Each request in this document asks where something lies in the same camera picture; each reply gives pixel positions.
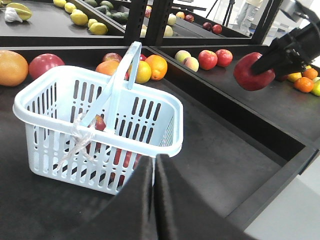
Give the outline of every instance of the apple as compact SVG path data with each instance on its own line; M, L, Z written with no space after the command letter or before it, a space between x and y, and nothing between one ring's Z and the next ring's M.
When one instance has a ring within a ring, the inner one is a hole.
M144 60L146 60L146 56L145 55L143 55L142 53L140 54L140 61L144 61Z
M207 31L211 31L212 30L212 24L210 22L205 22L203 25L202 25L202 28L207 30Z
M108 60L115 60L118 61L119 63L122 60L122 56L120 56L118 53L115 52L109 52L106 55L103 56L102 62L108 61Z
M151 11L152 11L151 9L146 9L145 12L144 12L144 16L145 16L146 18L150 18Z
M175 55L174 59L177 60L179 63L183 63L185 58L191 57L191 54L186 50L179 50Z
M252 52L242 57L234 67L233 75L237 83L248 91L263 89L271 83L276 75L273 69L269 69L260 74L254 74L251 66L261 58L259 52Z
M218 57L218 62L216 63L219 67L227 67L232 62L234 56L232 53L227 49L219 49L215 52L216 56Z
M193 56L188 56L186 57L183 62L182 62L183 65L185 65L187 68L197 72L198 69L199 69L199 62L198 60L193 57Z
M220 24L213 25L212 32L214 34L220 34L222 32L222 26Z
M186 16L184 17L184 20L186 20L186 21L189 22L189 23L192 23L192 22L195 20L195 18L194 18L193 15L188 14L188 15L186 15Z
M213 69L217 62L217 55L210 50L202 50L198 55L199 66L203 70Z
M185 19L185 13L183 11L178 11L175 16L177 18Z

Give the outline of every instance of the light blue plastic basket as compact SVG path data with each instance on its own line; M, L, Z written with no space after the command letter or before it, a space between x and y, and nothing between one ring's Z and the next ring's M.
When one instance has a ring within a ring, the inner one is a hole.
M141 43L134 42L113 76L54 67L16 95L13 112L25 122L29 167L35 174L115 195L140 155L179 153L183 106L167 92L134 83L140 53ZM104 116L104 131L87 127L96 115ZM89 136L86 151L79 143Z

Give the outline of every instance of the lemon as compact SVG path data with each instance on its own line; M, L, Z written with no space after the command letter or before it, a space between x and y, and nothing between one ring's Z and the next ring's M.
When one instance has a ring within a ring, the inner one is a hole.
M128 73L130 75L132 66L129 67ZM151 67L145 61L139 61L138 69L136 71L135 82L138 84L144 84L151 78Z
M72 22L79 26L85 26L89 22L88 16L83 12L73 12L70 17Z
M71 14L73 12L73 10L77 9L76 5L74 5L73 3L71 2L67 2L65 5L64 5L64 10Z
M64 8L66 3L67 3L66 0L53 0L53 4L59 8Z
M97 22L98 21L96 19L90 18L89 21L88 21L88 28L90 28L92 24L97 23Z
M108 28L104 23L94 22L90 26L89 31L94 35L105 35L108 32Z
M290 82L295 82L297 81L299 78L302 78L302 75L301 75L301 72L294 72L294 73L291 73L288 75L287 79L290 81Z

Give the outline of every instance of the tripod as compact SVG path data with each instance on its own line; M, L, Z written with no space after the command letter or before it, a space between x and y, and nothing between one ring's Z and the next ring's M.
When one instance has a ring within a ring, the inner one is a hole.
M223 19L223 23L222 23L222 25L224 25L226 27L229 24L230 15L231 15L231 12L232 12L232 8L234 7L234 4L235 4L235 0L229 0L229 5L228 5L228 8L226 9L226 13L225 13L225 16L224 16L224 19Z

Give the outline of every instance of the red apple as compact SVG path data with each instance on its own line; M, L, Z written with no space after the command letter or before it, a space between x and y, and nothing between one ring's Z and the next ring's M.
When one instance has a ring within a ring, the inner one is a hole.
M219 49L215 52L216 56L218 57L218 62L216 63L220 67L227 67L231 62L234 56L232 53L227 49Z
M263 89L271 83L276 75L273 69L260 74L254 74L251 66L262 56L259 52L252 52L242 57L234 67L233 75L237 83L248 91Z
M140 61L144 61L146 59L147 59L147 57L141 53L140 54Z
M210 22L205 22L203 25L202 25L202 28L207 30L207 31L211 31L212 30L212 24Z
M193 15L188 14L188 15L186 15L186 16L184 17L184 20L186 20L186 21L189 22L189 23L192 23L192 22L195 20L195 18L194 18Z
M120 63L120 61L122 60L122 56L120 56L118 53L115 53L115 52L109 52L103 56L102 62L105 62L108 60L115 60Z
M146 18L150 18L150 15L151 15L151 9L146 9L145 12L144 12L144 16Z
M222 26L220 24L213 25L212 32L214 34L220 34L222 32Z
M217 55L210 50L202 50L198 55L199 66L203 70L213 69L217 62Z

